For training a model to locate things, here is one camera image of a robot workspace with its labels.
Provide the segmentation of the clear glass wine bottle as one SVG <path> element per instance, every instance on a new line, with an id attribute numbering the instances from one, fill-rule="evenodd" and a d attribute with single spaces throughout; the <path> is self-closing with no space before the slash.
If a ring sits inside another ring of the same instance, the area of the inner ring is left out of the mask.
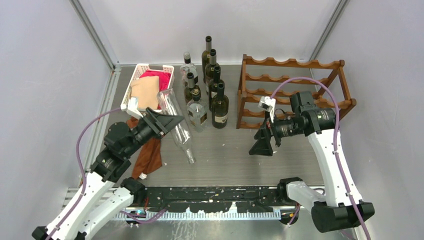
<path id="1" fill-rule="evenodd" d="M 174 143 L 184 152 L 188 163 L 196 162 L 192 151 L 193 136 L 189 130 L 189 126 L 185 120 L 184 112 L 182 111 L 176 94 L 172 88 L 160 91 L 157 94 L 157 99 L 161 111 L 170 116 L 182 116 L 182 121 L 171 131 Z"/>

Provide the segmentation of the clear square liquor bottle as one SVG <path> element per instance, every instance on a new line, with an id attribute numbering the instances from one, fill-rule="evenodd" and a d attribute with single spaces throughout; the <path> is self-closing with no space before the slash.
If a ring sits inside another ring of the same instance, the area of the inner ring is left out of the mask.
<path id="1" fill-rule="evenodd" d="M 192 99 L 187 103 L 188 117 L 197 132 L 203 132 L 207 125 L 207 103 L 201 99 L 200 90 L 191 90 Z"/>

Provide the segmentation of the brown wooden wine rack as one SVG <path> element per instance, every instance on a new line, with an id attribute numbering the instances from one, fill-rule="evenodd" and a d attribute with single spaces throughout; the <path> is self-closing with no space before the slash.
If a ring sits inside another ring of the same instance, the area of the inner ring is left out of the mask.
<path id="1" fill-rule="evenodd" d="M 294 58 L 285 61 L 277 61 L 273 57 L 267 57 L 263 60 L 254 59 L 252 56 L 244 54 L 242 56 L 240 78 L 237 90 L 237 129 L 258 129 L 260 123 L 247 123 L 243 121 L 243 117 L 264 118 L 265 112 L 254 112 L 245 107 L 246 103 L 258 104 L 261 97 L 270 96 L 273 92 L 264 88 L 248 89 L 247 82 L 262 83 L 283 83 L 289 79 L 288 75 L 280 77 L 271 77 L 268 74 L 253 76 L 247 73 L 247 66 L 265 66 L 265 67 L 284 67 L 284 68 L 302 68 L 302 69 L 322 69 L 331 70 L 328 77 L 319 79 L 318 81 L 325 87 L 330 87 L 336 78 L 339 79 L 340 87 L 343 94 L 343 100 L 337 103 L 340 118 L 343 119 L 356 105 L 357 100 L 351 97 L 344 73 L 344 60 L 336 60 L 331 63 L 321 63 L 318 60 L 310 60 L 307 62 L 299 62 Z"/>

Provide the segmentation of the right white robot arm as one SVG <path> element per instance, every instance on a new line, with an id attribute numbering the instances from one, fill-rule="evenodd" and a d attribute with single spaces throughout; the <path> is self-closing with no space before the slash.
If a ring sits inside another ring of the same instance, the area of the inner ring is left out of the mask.
<path id="1" fill-rule="evenodd" d="M 294 116 L 279 119 L 275 115 L 276 100 L 269 96 L 260 98 L 258 106 L 265 111 L 265 117 L 248 153 L 271 157 L 272 138 L 279 147 L 282 138 L 304 135 L 318 160 L 325 193 L 307 186 L 300 177 L 284 178 L 277 185 L 279 202 L 304 207 L 321 233 L 363 227 L 375 209 L 371 202 L 363 201 L 350 175 L 339 135 L 338 113 L 318 107 L 310 91 L 297 92 L 289 101 Z"/>

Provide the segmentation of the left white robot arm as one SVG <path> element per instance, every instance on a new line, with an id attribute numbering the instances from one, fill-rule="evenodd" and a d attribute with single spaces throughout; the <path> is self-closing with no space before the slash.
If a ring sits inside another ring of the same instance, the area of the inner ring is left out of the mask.
<path id="1" fill-rule="evenodd" d="M 99 200 L 129 168 L 135 152 L 151 139 L 160 140 L 183 120 L 182 115 L 147 108 L 133 128 L 125 122 L 112 124 L 103 139 L 104 149 L 90 172 L 83 173 L 77 193 L 51 223 L 36 227 L 31 236 L 35 240 L 91 240 L 120 211 L 130 205 L 141 206 L 146 200 L 146 187 L 132 177 L 124 179 L 102 204 Z"/>

